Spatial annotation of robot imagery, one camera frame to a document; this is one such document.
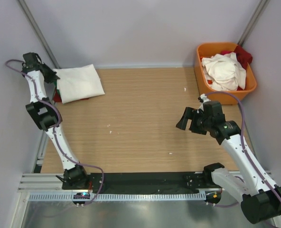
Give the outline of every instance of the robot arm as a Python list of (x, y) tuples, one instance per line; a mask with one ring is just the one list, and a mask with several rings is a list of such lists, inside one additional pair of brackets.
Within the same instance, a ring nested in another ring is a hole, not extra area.
[(246, 218), (253, 224), (281, 215), (281, 204), (265, 182), (268, 181), (280, 197), (281, 187), (262, 168), (243, 137), (248, 154), (264, 179), (258, 175), (242, 148), (239, 126), (234, 121), (225, 120), (219, 102), (210, 101), (205, 95), (201, 95), (199, 100), (202, 102), (200, 108), (186, 107), (176, 127), (185, 130), (188, 119), (191, 119), (189, 128), (191, 132), (198, 134), (209, 132), (210, 136), (215, 138), (233, 158), (244, 179), (242, 182), (222, 164), (215, 163), (204, 167), (209, 181), (221, 186), (232, 195), (241, 204)]
[(27, 74), (25, 78), (31, 93), (30, 104), (26, 105), (26, 109), (37, 127), (49, 136), (58, 152), (64, 169), (64, 178), (57, 177), (70, 188), (86, 189), (89, 182), (88, 175), (73, 154), (64, 135), (62, 124), (59, 123), (57, 113), (52, 108), (44, 88), (44, 82), (53, 83), (59, 78), (54, 71), (41, 62), (38, 54), (27, 53), (23, 55), (23, 58), (25, 63), (22, 64), (22, 72)]

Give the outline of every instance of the red fabric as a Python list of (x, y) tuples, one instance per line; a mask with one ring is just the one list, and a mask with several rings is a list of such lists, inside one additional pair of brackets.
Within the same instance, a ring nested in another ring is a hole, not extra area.
[(221, 55), (230, 54), (232, 51), (221, 51)]
[(236, 46), (234, 52), (236, 53), (236, 59), (246, 70), (248, 63), (251, 64), (253, 61), (253, 56), (245, 51), (240, 45)]
[(54, 102), (62, 102), (60, 95), (57, 93), (57, 90), (55, 89), (55, 95), (53, 97)]

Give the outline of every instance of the wooden tabletop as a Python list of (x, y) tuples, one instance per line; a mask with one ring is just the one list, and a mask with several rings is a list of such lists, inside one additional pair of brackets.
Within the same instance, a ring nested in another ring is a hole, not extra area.
[[(200, 105), (193, 68), (97, 72), (105, 95), (57, 104), (67, 140), (81, 163), (100, 166), (105, 172), (202, 171), (214, 162), (237, 170), (209, 134), (175, 127), (186, 106)], [(223, 112), (227, 120), (240, 125), (238, 106), (224, 105)], [(63, 173), (51, 141), (41, 172)]]

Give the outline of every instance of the white cloth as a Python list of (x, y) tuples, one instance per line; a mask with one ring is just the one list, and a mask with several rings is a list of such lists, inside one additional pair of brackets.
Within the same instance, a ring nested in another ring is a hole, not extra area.
[(212, 80), (209, 86), (217, 91), (236, 91), (238, 86), (245, 89), (246, 70), (236, 59), (236, 53), (202, 58), (206, 80)]
[(69, 69), (54, 69), (57, 76), (57, 89), (62, 103), (104, 95), (103, 86), (93, 64)]

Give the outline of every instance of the orange plastic bin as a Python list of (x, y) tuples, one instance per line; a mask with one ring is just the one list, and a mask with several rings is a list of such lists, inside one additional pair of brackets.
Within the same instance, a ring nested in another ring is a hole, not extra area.
[[(197, 48), (197, 57), (194, 66), (194, 72), (197, 78), (197, 86), (200, 94), (206, 94), (209, 92), (215, 91), (211, 89), (206, 82), (203, 67), (201, 64), (201, 57), (211, 57), (216, 54), (220, 54), (221, 51), (234, 51), (237, 44), (225, 42), (225, 43), (205, 43), (201, 44)], [(240, 100), (243, 100), (247, 94), (255, 90), (257, 87), (256, 80), (254, 78), (253, 72), (248, 64), (246, 69), (246, 87), (241, 91), (229, 91), (229, 93), (237, 96)], [(218, 100), (222, 105), (234, 105), (237, 104), (237, 101), (231, 96), (225, 94), (213, 94), (209, 95), (208, 98), (210, 100)]]

